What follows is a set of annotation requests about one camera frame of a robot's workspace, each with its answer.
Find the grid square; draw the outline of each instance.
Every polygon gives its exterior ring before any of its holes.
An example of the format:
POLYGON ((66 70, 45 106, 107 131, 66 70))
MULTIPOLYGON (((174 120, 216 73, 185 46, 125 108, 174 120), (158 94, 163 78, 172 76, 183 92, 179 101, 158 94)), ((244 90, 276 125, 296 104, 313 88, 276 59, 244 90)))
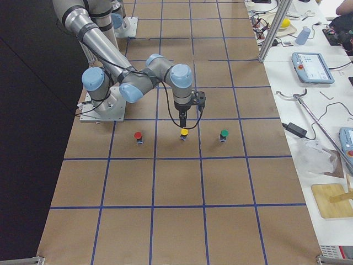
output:
POLYGON ((200 61, 227 59, 223 39, 195 39, 194 54, 195 59, 200 61))
MULTIPOLYGON (((222 27, 224 30, 224 37, 242 37, 255 38, 254 31, 249 19, 223 19, 222 27)), ((256 44, 254 41, 247 40, 247 45, 250 43, 256 44)))
POLYGON ((160 20, 138 20, 137 38, 160 38, 161 36, 161 21, 160 20))
MULTIPOLYGON (((168 92, 168 97, 169 97, 169 107, 170 107, 170 112, 172 114, 172 117, 174 120, 179 119, 179 112, 177 109, 174 107, 174 102, 173 102, 173 92, 170 88, 167 88, 168 92)), ((196 119, 196 107, 191 107, 188 110, 188 119, 196 119)), ((165 96, 165 90, 164 88, 159 90, 159 100, 158 100, 158 118, 159 119, 170 119, 169 112, 168 112, 168 106, 167 106, 167 98, 165 96)))
POLYGON ((195 18, 220 18, 217 3, 192 3, 191 17, 195 18))
POLYGON ((223 37, 219 19, 193 19, 191 22, 194 38, 223 37))
POLYGON ((75 119, 65 158, 108 157, 112 133, 113 123, 81 123, 75 119))
POLYGON ((259 57, 256 41, 248 39, 226 39, 230 60, 255 60, 259 57))
POLYGON ((159 53, 159 40, 130 39, 126 57, 129 60, 146 60, 151 54, 159 53))
POLYGON ((271 88, 237 88, 237 101, 242 118, 279 117, 271 88))
POLYGON ((207 264, 202 209, 155 209, 152 264, 207 264))
POLYGON ((265 264, 254 208, 207 208, 206 216, 211 264, 265 264))
POLYGON ((110 161, 104 205, 151 205, 153 160, 110 161))
POLYGON ((173 60, 173 64, 183 63, 192 69, 192 45, 191 39, 163 39, 161 41, 161 54, 173 60))
POLYGON ((107 161, 63 161, 51 206, 100 205, 107 161))
MULTIPOLYGON (((187 126, 196 121, 187 121, 187 126)), ((180 128, 176 127, 171 120, 160 120, 157 125, 157 158, 178 157, 193 158, 200 157, 197 130, 190 130, 185 141, 180 139, 180 128)))
POLYGON ((196 83, 198 87, 231 87, 228 62, 197 61, 196 83))
POLYGON ((253 204, 245 159, 203 160, 207 205, 253 204))
POLYGON ((155 205, 202 205, 200 161, 157 160, 154 190, 155 205))
POLYGON ((188 3, 163 3, 163 19, 190 19, 188 3))
POLYGON ((269 264, 315 263, 321 252, 305 206, 261 207, 258 211, 269 264))
POLYGON ((150 209, 104 209, 94 264, 148 264, 150 209))
POLYGON ((231 62, 231 70, 236 87, 265 87, 270 85, 265 67, 258 61, 231 62))
POLYGON ((243 120, 248 156, 289 156, 281 120, 243 120))
POLYGON ((251 158, 256 203, 305 203, 292 158, 251 158))
POLYGON ((244 2, 219 3, 221 18, 246 18, 249 19, 248 10, 244 2))
POLYGON ((162 4, 160 3, 136 3, 133 16, 140 19, 161 19, 162 4))
POLYGON ((155 119, 156 107, 157 89, 153 89, 134 104, 126 102, 124 119, 155 119))
POLYGON ((206 96, 206 105, 202 118, 225 119, 238 117, 233 89, 210 88, 204 89, 204 92, 206 96))
POLYGON ((237 120, 203 120, 200 122, 203 157, 244 156, 242 136, 237 120), (228 130, 226 142, 220 142, 220 133, 228 130))
POLYGON ((115 128, 112 157, 153 158, 154 132, 156 122, 146 120, 126 120, 115 128), (144 143, 137 144, 134 133, 140 131, 144 143))
POLYGON ((90 264, 98 214, 98 209, 50 210, 37 256, 47 264, 90 264))
POLYGON ((163 38, 191 38, 190 20, 163 20, 162 21, 163 38))

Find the yellow object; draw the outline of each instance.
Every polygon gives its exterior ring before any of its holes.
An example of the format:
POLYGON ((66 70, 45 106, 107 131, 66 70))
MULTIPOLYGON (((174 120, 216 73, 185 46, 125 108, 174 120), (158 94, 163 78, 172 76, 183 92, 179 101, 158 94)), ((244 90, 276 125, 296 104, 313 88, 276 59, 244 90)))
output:
POLYGON ((311 190, 322 218, 353 217, 353 208, 348 198, 336 199, 336 196, 345 193, 341 184, 317 184, 312 185, 311 190))
POLYGON ((188 129, 182 129, 180 132, 181 135, 185 136, 189 134, 189 130, 188 129))
POLYGON ((288 28, 291 25, 291 21, 285 18, 281 24, 281 28, 288 28))

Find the black background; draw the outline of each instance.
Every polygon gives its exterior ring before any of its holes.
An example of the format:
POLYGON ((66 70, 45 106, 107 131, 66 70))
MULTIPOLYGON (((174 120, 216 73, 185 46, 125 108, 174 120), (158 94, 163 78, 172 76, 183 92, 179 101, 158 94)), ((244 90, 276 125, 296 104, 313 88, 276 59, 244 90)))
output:
POLYGON ((0 1, 0 260, 36 256, 88 63, 51 0, 0 1))

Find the metal pole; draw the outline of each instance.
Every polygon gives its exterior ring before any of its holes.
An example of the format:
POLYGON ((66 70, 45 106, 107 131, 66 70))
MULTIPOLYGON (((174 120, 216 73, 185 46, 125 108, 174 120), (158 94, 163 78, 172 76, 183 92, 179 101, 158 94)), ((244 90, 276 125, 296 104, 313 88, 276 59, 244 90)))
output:
POLYGON ((276 37, 276 34, 278 32, 278 29, 280 28, 282 21, 287 15, 287 12, 289 10, 289 7, 291 6, 292 0, 282 0, 276 15, 274 17, 274 20, 272 21, 270 30, 266 36, 266 39, 264 40, 264 43, 261 47, 260 54, 259 54, 259 62, 264 62, 265 58, 267 56, 267 53, 269 52, 270 48, 272 47, 272 43, 274 42, 274 39, 276 37))
POLYGON ((324 126, 319 122, 319 120, 316 118, 316 116, 314 115, 314 113, 312 113, 312 111, 309 109, 309 107, 305 104, 305 102, 303 101, 303 99, 300 98, 300 95, 294 95, 294 98, 296 98, 300 104, 303 105, 304 109, 309 113, 309 115, 314 119, 314 121, 316 122, 316 124, 320 127, 321 131, 326 135, 326 137, 330 140, 331 144, 335 147, 335 149, 337 150, 338 153, 340 153, 341 158, 343 158, 343 160, 346 162, 347 167, 349 169, 350 172, 353 172, 353 165, 351 164, 351 162, 348 160, 348 158, 346 157, 346 155, 343 153, 342 149, 336 144, 335 140, 333 140, 333 138, 329 135, 329 133, 325 130, 324 126))

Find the red button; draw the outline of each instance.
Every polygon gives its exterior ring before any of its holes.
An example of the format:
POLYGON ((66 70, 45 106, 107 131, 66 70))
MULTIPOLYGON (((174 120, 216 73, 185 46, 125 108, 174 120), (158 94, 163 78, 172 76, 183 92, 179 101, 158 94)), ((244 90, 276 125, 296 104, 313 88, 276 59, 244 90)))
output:
POLYGON ((134 134, 135 139, 141 139, 142 138, 142 133, 139 131, 134 134))

